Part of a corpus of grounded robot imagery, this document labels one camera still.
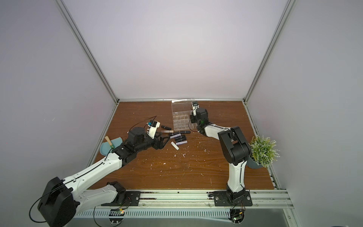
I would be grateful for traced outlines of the white lipstick tube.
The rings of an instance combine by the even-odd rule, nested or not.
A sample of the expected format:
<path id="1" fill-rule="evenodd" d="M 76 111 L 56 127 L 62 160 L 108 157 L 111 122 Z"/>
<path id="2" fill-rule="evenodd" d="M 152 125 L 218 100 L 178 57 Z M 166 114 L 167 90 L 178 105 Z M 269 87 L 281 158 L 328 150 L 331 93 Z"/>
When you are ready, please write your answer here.
<path id="1" fill-rule="evenodd" d="M 171 145 L 176 149 L 176 150 L 179 150 L 180 148 L 172 141 L 171 142 Z"/>

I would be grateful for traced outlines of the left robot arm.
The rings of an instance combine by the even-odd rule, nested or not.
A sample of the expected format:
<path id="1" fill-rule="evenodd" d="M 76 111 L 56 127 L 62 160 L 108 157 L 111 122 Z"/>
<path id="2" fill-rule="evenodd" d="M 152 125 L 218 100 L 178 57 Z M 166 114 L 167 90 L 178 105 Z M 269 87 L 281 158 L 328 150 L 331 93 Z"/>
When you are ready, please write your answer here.
<path id="1" fill-rule="evenodd" d="M 37 209 L 50 227 L 64 227 L 75 215 L 102 204 L 124 202 L 125 188 L 118 182 L 89 190 L 89 187 L 119 170 L 137 157 L 141 151 L 149 148 L 163 149 L 170 137 L 163 137 L 156 127 L 146 131 L 135 127 L 128 133 L 118 147 L 109 150 L 108 154 L 86 169 L 64 179 L 51 179 L 38 199 Z"/>

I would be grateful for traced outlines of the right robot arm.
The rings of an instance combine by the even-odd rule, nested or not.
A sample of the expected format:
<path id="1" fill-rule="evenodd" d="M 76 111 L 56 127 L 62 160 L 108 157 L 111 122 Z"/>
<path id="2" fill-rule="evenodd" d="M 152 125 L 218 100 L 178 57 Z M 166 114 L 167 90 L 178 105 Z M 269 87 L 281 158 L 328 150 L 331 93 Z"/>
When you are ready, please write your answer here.
<path id="1" fill-rule="evenodd" d="M 190 120 L 192 124 L 197 125 L 197 131 L 200 134 L 220 142 L 223 155 L 229 163 L 226 188 L 229 200 L 236 202 L 248 198 L 248 191 L 244 184 L 244 171 L 251 155 L 251 147 L 240 127 L 223 127 L 211 123 L 207 109 L 201 108 L 197 102 L 192 104 Z"/>

